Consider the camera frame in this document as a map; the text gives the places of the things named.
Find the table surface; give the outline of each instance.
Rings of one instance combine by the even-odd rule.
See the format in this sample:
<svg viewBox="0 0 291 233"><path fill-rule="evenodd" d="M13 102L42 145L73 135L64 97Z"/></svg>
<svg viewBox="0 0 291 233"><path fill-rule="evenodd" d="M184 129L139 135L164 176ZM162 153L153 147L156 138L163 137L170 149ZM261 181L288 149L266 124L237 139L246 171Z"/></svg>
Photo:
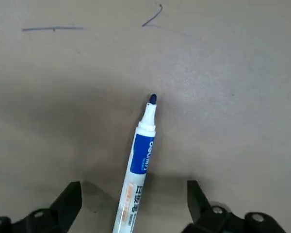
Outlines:
<svg viewBox="0 0 291 233"><path fill-rule="evenodd" d="M0 215L17 220L81 180L71 232L110 232L151 92L135 232L191 221L187 179L291 232L291 0L1 0Z"/></svg>

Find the drawn line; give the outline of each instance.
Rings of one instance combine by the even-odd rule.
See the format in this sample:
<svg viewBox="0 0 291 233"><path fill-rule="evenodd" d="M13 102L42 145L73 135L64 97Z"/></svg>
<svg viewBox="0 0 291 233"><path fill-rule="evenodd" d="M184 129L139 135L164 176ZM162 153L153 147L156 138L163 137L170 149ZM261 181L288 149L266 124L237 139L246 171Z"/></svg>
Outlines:
<svg viewBox="0 0 291 233"><path fill-rule="evenodd" d="M22 32L31 32L31 31L42 31L42 30L83 30L84 27L62 27L62 26L56 26L56 27L42 27L42 28L22 28Z"/></svg>
<svg viewBox="0 0 291 233"><path fill-rule="evenodd" d="M156 13L155 16L153 16L151 19L149 19L147 22L145 22L141 27L145 27L149 22L151 22L152 20L154 20L163 10L163 6L162 4L160 4L160 10Z"/></svg>

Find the marker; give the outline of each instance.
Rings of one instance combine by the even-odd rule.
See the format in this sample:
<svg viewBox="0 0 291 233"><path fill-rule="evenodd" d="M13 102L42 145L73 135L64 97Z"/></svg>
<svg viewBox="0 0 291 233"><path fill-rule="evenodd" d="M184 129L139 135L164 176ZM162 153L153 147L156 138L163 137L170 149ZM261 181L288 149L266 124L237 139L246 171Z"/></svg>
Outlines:
<svg viewBox="0 0 291 233"><path fill-rule="evenodd" d="M156 95L152 94L135 131L113 233L132 233L155 137Z"/></svg>

